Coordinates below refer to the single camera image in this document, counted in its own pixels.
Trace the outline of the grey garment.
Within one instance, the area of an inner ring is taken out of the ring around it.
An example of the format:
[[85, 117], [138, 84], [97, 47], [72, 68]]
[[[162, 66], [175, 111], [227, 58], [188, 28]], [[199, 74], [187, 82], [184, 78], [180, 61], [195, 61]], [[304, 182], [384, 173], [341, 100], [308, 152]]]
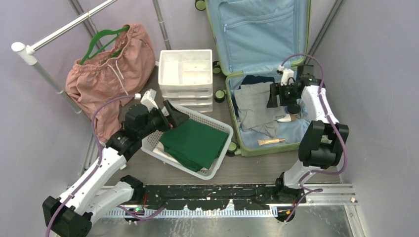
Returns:
[[269, 137], [275, 137], [279, 130], [277, 120], [286, 113], [283, 108], [267, 107], [272, 82], [245, 84], [234, 90], [238, 107], [238, 117], [243, 131], [256, 131]]

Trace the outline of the navy blue garment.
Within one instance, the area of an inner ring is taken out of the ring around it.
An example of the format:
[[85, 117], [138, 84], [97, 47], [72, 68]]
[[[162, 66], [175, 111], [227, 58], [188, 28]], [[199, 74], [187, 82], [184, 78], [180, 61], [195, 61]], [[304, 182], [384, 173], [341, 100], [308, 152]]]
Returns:
[[241, 85], [239, 86], [239, 89], [241, 89], [243, 85], [252, 85], [265, 82], [275, 82], [275, 79], [274, 77], [248, 75], [244, 77]]

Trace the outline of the dark green garment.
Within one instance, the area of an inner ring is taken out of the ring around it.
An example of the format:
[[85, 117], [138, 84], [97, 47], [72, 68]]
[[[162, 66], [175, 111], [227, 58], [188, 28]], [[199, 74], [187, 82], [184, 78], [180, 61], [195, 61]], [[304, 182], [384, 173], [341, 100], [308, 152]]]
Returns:
[[227, 141], [228, 133], [188, 119], [160, 137], [164, 152], [189, 170], [210, 169]]

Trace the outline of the green hard-shell suitcase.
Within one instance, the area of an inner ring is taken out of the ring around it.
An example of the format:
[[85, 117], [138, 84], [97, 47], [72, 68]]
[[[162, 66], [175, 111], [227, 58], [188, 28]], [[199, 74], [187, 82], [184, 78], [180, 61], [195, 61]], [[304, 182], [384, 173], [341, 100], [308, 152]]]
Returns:
[[308, 52], [312, 2], [309, 0], [198, 0], [197, 10], [206, 11], [219, 56], [213, 68], [226, 76], [226, 102], [230, 108], [238, 150], [236, 154], [253, 157], [296, 150], [310, 120], [301, 100], [302, 114], [296, 121], [279, 124], [275, 138], [286, 142], [259, 146], [269, 136], [245, 132], [240, 126], [234, 90], [245, 76], [274, 77], [280, 64], [293, 70], [304, 62]]

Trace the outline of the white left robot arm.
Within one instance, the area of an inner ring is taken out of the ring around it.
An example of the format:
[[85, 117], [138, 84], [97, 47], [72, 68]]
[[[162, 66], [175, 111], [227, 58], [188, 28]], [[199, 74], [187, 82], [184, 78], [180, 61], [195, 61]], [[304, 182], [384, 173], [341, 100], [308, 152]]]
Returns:
[[46, 236], [55, 232], [61, 237], [85, 237], [91, 227], [108, 211], [119, 204], [133, 204], [143, 200], [143, 183], [127, 175], [113, 188], [98, 194], [113, 174], [124, 166], [142, 147], [148, 135], [179, 127], [189, 116], [175, 108], [168, 100], [164, 108], [148, 108], [142, 104], [131, 106], [125, 114], [120, 130], [100, 147], [98, 159], [67, 191], [59, 197], [49, 196], [42, 204]]

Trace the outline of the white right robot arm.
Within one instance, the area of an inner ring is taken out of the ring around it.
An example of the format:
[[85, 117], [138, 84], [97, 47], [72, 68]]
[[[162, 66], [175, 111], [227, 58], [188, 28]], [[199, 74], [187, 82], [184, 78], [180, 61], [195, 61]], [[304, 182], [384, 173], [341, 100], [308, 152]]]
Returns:
[[303, 196], [302, 184], [315, 173], [324, 173], [339, 164], [349, 135], [348, 126], [332, 113], [324, 83], [313, 72], [312, 65], [300, 65], [296, 72], [279, 65], [281, 80], [270, 85], [268, 108], [284, 106], [287, 116], [292, 117], [301, 110], [297, 103], [300, 99], [310, 120], [298, 148], [298, 161], [276, 180], [274, 196], [282, 203]]

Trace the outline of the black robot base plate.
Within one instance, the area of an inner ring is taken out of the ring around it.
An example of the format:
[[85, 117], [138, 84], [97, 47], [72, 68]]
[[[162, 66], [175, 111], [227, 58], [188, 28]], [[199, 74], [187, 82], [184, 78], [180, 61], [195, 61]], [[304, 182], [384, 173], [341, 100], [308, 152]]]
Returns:
[[271, 204], [294, 205], [303, 196], [302, 189], [291, 190], [269, 184], [227, 185], [147, 185], [142, 196], [126, 204], [167, 210], [201, 209], [225, 210], [233, 204], [234, 210], [268, 210]]

